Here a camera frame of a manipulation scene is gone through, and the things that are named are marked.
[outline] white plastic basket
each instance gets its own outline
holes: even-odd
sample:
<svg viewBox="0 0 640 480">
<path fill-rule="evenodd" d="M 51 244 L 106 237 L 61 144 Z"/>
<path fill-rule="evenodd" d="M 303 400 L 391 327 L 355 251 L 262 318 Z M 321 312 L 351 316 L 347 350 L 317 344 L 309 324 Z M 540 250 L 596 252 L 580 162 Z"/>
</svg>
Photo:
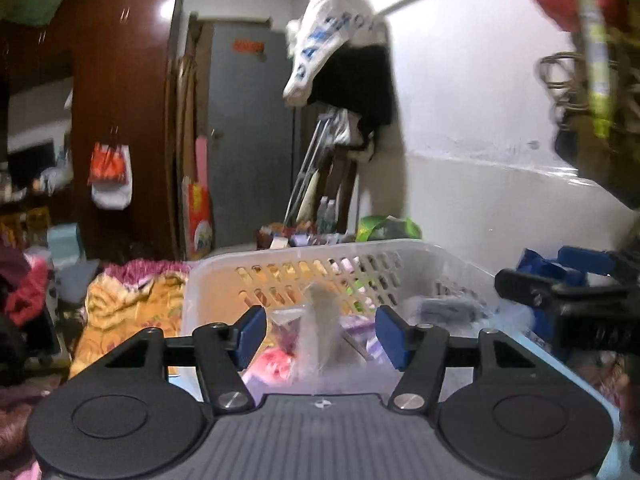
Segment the white plastic basket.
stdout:
<svg viewBox="0 0 640 480">
<path fill-rule="evenodd" d="M 254 304 L 267 311 L 301 304 L 311 282 L 334 288 L 345 314 L 373 314 L 380 304 L 397 306 L 418 295 L 466 293 L 489 310 L 502 301 L 491 274 L 419 240 L 254 251 L 215 256 L 192 271 L 181 333 L 231 324 Z"/>
</svg>

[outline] black plastic mount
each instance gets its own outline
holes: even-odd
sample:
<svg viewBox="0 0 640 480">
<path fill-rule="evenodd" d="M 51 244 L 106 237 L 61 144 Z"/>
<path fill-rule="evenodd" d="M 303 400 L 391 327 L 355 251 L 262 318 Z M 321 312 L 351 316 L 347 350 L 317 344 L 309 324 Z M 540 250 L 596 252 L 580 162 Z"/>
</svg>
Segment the black plastic mount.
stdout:
<svg viewBox="0 0 640 480">
<path fill-rule="evenodd" d="M 215 413 L 229 414 L 254 409 L 255 403 L 239 371 L 248 367 L 266 335 L 266 313 L 253 306 L 231 326 L 212 323 L 198 327 L 191 336 L 164 338 L 159 328 L 147 328 L 127 339 L 83 371 L 104 375 L 110 368 L 124 378 L 147 374 L 150 380 L 167 378 L 167 368 L 195 367 L 202 399 Z M 223 405 L 220 396 L 237 392 L 246 397 L 241 406 Z"/>
<path fill-rule="evenodd" d="M 568 383 L 562 374 L 497 330 L 483 330 L 478 338 L 452 337 L 440 327 L 411 326 L 386 305 L 380 307 L 378 316 L 388 317 L 400 329 L 401 344 L 408 353 L 404 375 L 389 400 L 395 412 L 421 414 L 433 422 L 446 368 L 473 368 L 474 383 Z M 386 350 L 384 337 L 380 341 Z M 406 394 L 418 395 L 423 405 L 411 409 L 396 402 Z"/>
<path fill-rule="evenodd" d="M 503 269 L 495 276 L 501 298 L 544 310 L 553 327 L 552 349 L 640 354 L 640 288 L 572 287 Z"/>
</svg>

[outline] red clothing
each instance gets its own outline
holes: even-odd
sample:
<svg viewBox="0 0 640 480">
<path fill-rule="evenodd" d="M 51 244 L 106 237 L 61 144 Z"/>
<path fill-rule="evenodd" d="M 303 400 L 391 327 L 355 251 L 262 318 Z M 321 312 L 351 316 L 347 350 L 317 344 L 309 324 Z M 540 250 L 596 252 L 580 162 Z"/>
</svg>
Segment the red clothing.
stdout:
<svg viewBox="0 0 640 480">
<path fill-rule="evenodd" d="M 38 258 L 18 288 L 6 298 L 4 314 L 16 326 L 21 327 L 40 315 L 45 304 L 48 279 L 47 263 Z"/>
</svg>

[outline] gray door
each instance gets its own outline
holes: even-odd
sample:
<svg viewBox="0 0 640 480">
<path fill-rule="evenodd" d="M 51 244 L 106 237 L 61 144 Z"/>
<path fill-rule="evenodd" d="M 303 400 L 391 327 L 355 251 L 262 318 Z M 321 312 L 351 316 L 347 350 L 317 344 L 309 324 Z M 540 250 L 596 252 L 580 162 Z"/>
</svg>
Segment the gray door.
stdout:
<svg viewBox="0 0 640 480">
<path fill-rule="evenodd" d="M 264 44 L 262 54 L 251 50 Z M 282 91 L 291 74 L 284 34 L 216 23 L 209 86 L 209 190 L 216 248 L 255 240 L 281 222 L 291 191 L 293 114 Z"/>
</svg>

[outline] clothes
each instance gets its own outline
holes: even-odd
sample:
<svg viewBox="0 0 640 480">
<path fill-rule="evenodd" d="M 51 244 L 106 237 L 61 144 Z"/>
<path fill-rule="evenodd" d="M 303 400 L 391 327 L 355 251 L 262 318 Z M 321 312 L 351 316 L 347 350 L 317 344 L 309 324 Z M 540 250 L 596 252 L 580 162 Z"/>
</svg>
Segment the clothes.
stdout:
<svg viewBox="0 0 640 480">
<path fill-rule="evenodd" d="M 116 278 L 123 285 L 134 286 L 147 282 L 156 274 L 164 274 L 166 272 L 188 274 L 190 271 L 191 267 L 184 262 L 170 262 L 168 260 L 152 262 L 142 259 L 131 260 L 123 266 L 110 265 L 104 269 L 104 273 L 107 276 Z"/>
<path fill-rule="evenodd" d="M 30 264 L 18 249 L 0 242 L 0 277 L 7 282 L 10 290 L 18 288 L 30 270 Z"/>
<path fill-rule="evenodd" d="M 88 325 L 78 342 L 69 377 L 143 328 L 155 326 L 162 329 L 165 337 L 177 336 L 185 284 L 185 275 L 167 273 L 131 290 L 116 278 L 100 274 L 87 291 Z"/>
<path fill-rule="evenodd" d="M 365 142 L 370 132 L 391 124 L 395 101 L 387 47 L 340 47 L 314 79 L 308 103 L 316 101 L 360 115 Z"/>
<path fill-rule="evenodd" d="M 42 477 L 42 471 L 38 462 L 34 461 L 27 471 L 21 472 L 15 480 L 40 480 Z"/>
<path fill-rule="evenodd" d="M 42 258 L 32 259 L 33 267 L 4 304 L 4 314 L 18 327 L 38 317 L 45 306 L 49 269 Z"/>
<path fill-rule="evenodd" d="M 314 78 L 345 43 L 360 47 L 387 43 L 384 19 L 367 0 L 309 0 L 305 14 L 289 29 L 293 71 L 283 92 L 289 106 L 304 106 Z"/>
<path fill-rule="evenodd" d="M 98 274 L 99 268 L 100 261 L 89 260 L 57 271 L 58 307 L 63 310 L 75 310 L 84 306 L 86 290 Z"/>
<path fill-rule="evenodd" d="M 34 405 L 59 384 L 59 376 L 49 376 L 0 388 L 0 479 L 15 478 L 32 469 L 33 454 L 26 439 L 27 419 Z"/>
</svg>

